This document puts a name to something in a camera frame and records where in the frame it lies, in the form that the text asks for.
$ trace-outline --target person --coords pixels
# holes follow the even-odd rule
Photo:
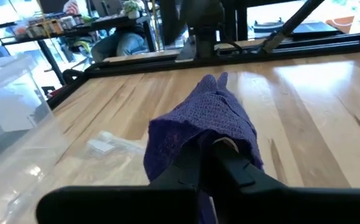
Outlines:
[[[146,49],[145,31],[142,24],[118,27],[115,33],[97,42],[91,49],[95,62],[102,62],[108,57],[132,55]]]

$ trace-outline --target clear plastic container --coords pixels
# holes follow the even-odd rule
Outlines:
[[[32,78],[26,55],[0,58],[0,223],[29,207],[32,194],[68,148]]]

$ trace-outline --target wood grain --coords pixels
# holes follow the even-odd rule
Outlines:
[[[115,176],[146,183],[142,157],[123,176],[114,168],[120,157],[88,156],[86,142],[103,130],[145,144],[151,119],[183,101],[204,75],[221,72],[257,129],[267,174],[291,186],[360,187],[358,53],[91,79],[54,110],[70,147],[41,192],[119,184]]]

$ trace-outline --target purple towel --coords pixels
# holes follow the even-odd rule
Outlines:
[[[235,96],[226,89],[228,74],[216,81],[206,75],[191,94],[173,111],[152,120],[144,156],[144,167],[149,180],[156,179],[179,154],[182,146],[193,137],[200,147],[210,146],[220,137],[229,137],[240,154],[252,156],[252,163],[262,169],[257,146],[257,133]],[[200,223],[212,223],[205,218]]]

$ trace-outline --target wooden tabletop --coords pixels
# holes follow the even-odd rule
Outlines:
[[[257,129],[267,174],[291,186],[360,187],[358,53],[91,79],[53,111],[70,147],[45,189],[120,184],[118,158],[87,156],[87,141],[103,130],[145,145],[151,119],[222,72]],[[147,182],[142,157],[135,162],[124,184]]]

